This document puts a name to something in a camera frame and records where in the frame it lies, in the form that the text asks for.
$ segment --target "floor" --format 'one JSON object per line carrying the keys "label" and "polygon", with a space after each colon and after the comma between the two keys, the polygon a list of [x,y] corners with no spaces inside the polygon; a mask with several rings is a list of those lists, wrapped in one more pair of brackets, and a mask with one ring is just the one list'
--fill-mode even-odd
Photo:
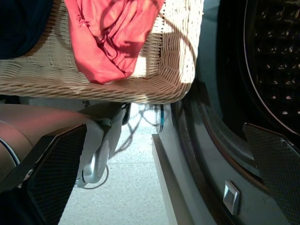
{"label": "floor", "polygon": [[[44,98],[23,98],[22,102],[76,111],[86,104],[80,100]],[[132,104],[129,123],[122,127],[116,154],[108,162],[107,180],[106,171],[100,187],[74,188],[59,224],[167,225],[152,156],[151,134],[155,133],[153,106]]]}

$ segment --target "wicker weave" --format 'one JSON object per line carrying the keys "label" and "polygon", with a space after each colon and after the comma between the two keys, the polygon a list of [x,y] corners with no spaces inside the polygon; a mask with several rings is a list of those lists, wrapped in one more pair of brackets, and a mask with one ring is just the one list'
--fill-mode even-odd
{"label": "wicker weave", "polygon": [[48,25],[25,56],[0,60],[0,94],[164,104],[182,99],[195,76],[203,0],[166,0],[140,52],[135,72],[105,85],[79,73],[68,13],[54,0]]}

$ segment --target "laundry basket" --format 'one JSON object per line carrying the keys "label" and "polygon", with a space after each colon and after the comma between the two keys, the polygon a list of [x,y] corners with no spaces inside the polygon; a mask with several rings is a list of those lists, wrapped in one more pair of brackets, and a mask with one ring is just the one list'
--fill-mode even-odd
{"label": "laundry basket", "polygon": [[165,104],[182,99],[195,76],[203,0],[166,0],[134,73],[104,85],[78,72],[63,0],[54,0],[48,25],[26,55],[0,60],[0,94]]}

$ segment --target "red cloth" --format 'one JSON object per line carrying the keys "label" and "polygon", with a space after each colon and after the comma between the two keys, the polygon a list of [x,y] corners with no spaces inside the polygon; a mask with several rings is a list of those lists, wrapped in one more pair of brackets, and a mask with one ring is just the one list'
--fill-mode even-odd
{"label": "red cloth", "polygon": [[75,62],[93,83],[129,77],[164,0],[65,0]]}

